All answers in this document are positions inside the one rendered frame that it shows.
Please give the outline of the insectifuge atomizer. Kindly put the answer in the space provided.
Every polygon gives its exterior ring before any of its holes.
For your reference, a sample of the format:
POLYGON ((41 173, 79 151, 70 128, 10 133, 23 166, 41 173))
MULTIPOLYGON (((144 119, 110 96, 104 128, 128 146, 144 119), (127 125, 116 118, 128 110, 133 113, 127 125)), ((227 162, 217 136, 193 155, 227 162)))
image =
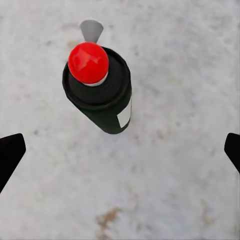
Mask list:
POLYGON ((64 67, 66 97, 104 132, 121 133, 132 110, 131 72, 117 52, 97 44, 104 30, 99 21, 79 26, 86 42, 73 47, 64 67))

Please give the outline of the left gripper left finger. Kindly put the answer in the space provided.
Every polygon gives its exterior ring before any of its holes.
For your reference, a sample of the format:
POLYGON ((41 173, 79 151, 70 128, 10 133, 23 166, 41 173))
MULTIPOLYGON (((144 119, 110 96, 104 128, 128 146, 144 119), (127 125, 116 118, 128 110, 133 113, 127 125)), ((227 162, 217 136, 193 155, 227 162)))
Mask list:
POLYGON ((0 138, 0 194, 26 152, 21 133, 0 138))

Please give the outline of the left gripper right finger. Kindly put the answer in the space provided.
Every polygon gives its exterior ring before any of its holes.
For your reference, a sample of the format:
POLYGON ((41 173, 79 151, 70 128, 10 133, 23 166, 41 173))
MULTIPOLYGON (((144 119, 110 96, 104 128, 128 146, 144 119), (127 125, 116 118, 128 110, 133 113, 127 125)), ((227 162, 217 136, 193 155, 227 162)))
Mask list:
POLYGON ((240 134, 227 134, 224 152, 240 173, 240 134))

